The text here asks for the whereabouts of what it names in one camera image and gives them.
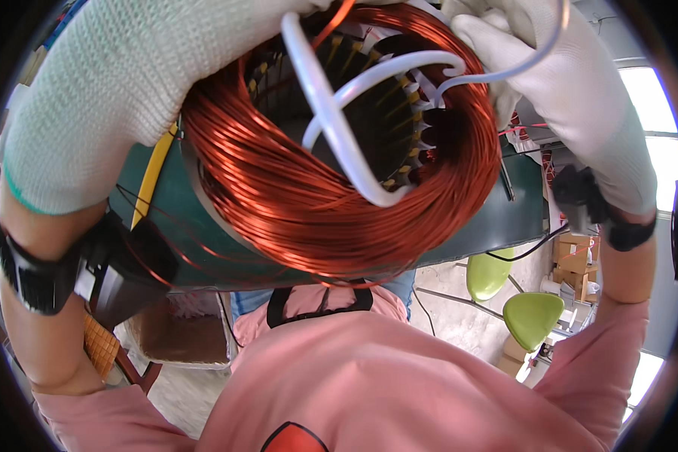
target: pink sweatshirt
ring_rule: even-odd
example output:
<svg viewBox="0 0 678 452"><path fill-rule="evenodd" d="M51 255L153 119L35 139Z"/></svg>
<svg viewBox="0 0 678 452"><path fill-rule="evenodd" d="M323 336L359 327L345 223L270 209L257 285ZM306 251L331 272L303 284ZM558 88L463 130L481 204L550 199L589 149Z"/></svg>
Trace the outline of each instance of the pink sweatshirt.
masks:
<svg viewBox="0 0 678 452"><path fill-rule="evenodd" d="M559 343L530 389L406 324L404 306L373 288L372 312L270 330L265 305L241 316L250 343L234 363L201 438L169 424L134 385L85 396L35 394L69 450L609 450L620 428L649 303L618 307ZM302 286L286 313L316 310ZM330 309L353 301L331 292Z"/></svg>

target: white glove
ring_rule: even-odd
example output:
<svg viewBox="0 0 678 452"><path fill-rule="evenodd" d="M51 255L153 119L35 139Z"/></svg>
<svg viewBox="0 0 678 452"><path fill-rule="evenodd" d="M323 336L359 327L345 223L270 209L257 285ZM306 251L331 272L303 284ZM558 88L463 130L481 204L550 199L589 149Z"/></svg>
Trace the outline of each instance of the white glove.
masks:
<svg viewBox="0 0 678 452"><path fill-rule="evenodd" d="M3 170L12 193L50 214L99 203L130 147L159 140L196 81L277 35L284 13L330 4L91 0L48 52L6 131Z"/></svg>
<svg viewBox="0 0 678 452"><path fill-rule="evenodd" d="M496 9L486 11L487 6ZM558 18L556 0L448 0L443 12L460 12L452 18L452 31L491 72L515 67L542 48ZM608 203L635 214L654 207L657 180L638 114L611 56L574 6L551 54L490 91L503 128L519 95L525 96L593 168Z"/></svg>

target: person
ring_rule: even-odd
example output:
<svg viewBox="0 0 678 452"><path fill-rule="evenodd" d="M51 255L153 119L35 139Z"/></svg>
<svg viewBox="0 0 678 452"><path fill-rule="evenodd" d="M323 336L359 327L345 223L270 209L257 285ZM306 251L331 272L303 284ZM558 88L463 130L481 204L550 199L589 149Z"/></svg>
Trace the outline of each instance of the person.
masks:
<svg viewBox="0 0 678 452"><path fill-rule="evenodd" d="M6 126L6 234L35 258L58 260L103 216L128 148L155 143L194 82L277 35L282 14L329 3L89 2ZM523 61L557 20L551 0L448 0L443 10L490 71ZM546 59L490 88L499 127L526 97L593 168L618 215L654 221L656 182L641 124L576 9ZM630 251L602 248L597 320L556 346L533 389L409 326L404 303L380 286L371 289L369 312L280 318L275 328L262 303L236 321L244 348L198 440L169 424L139 387L105 390L83 351L79 296L57 315L38 315L18 302L1 271L0 298L35 399L69 450L587 452L609 450L617 438L648 322L655 252L654 238ZM320 286L286 298L286 317L355 301L350 289Z"/></svg>

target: green chair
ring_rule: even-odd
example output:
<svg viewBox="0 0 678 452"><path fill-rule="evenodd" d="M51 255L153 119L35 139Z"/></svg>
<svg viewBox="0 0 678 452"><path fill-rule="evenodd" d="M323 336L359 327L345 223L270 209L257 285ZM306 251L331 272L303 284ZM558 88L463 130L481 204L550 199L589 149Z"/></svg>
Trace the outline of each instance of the green chair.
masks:
<svg viewBox="0 0 678 452"><path fill-rule="evenodd" d="M515 256L514 248L500 249L494 252L502 258L513 258ZM467 291L476 302L486 302L505 285L505 280L510 277L510 268L512 262L495 259L487 254L470 256L467 259Z"/></svg>
<svg viewBox="0 0 678 452"><path fill-rule="evenodd" d="M494 253L504 258L512 258L515 254L513 248L500 249ZM422 287L418 287L417 290L425 294L468 304L500 319L505 322L507 329L510 330L510 334L520 344L520 347L530 353L540 347L547 335L553 330L563 336L568 336L566 332L554 328L565 309L565 303L562 299L554 294L525 292L515 278L510 275L511 262L482 254L470 257L466 265L462 263L456 265L467 268L467 290L472 296L471 300L440 294ZM502 309L502 314L478 303L486 302L497 295L497 292L505 285L506 279L510 279L510 282L515 285L520 293L507 300Z"/></svg>
<svg viewBox="0 0 678 452"><path fill-rule="evenodd" d="M535 351L560 319L565 304L555 294L525 292L507 300L502 309L510 334L526 351Z"/></svg>

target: copper wire coil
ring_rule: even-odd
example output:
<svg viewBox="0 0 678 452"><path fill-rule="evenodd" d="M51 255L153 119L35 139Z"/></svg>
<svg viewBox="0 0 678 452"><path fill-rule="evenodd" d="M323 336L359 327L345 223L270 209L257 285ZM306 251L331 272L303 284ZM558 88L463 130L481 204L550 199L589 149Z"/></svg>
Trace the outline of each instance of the copper wire coil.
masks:
<svg viewBox="0 0 678 452"><path fill-rule="evenodd" d="M362 6L347 21L401 31L425 49L456 53L467 73L482 71L446 26L412 6ZM396 274L451 237L484 203L500 159L487 86L446 92L447 114L425 131L434 130L427 135L437 147L415 175L419 185L397 205L379 208L259 113L244 79L250 59L247 54L197 83L182 114L186 139L205 167L209 199L266 256L339 280ZM447 78L442 69L421 72L437 86Z"/></svg>

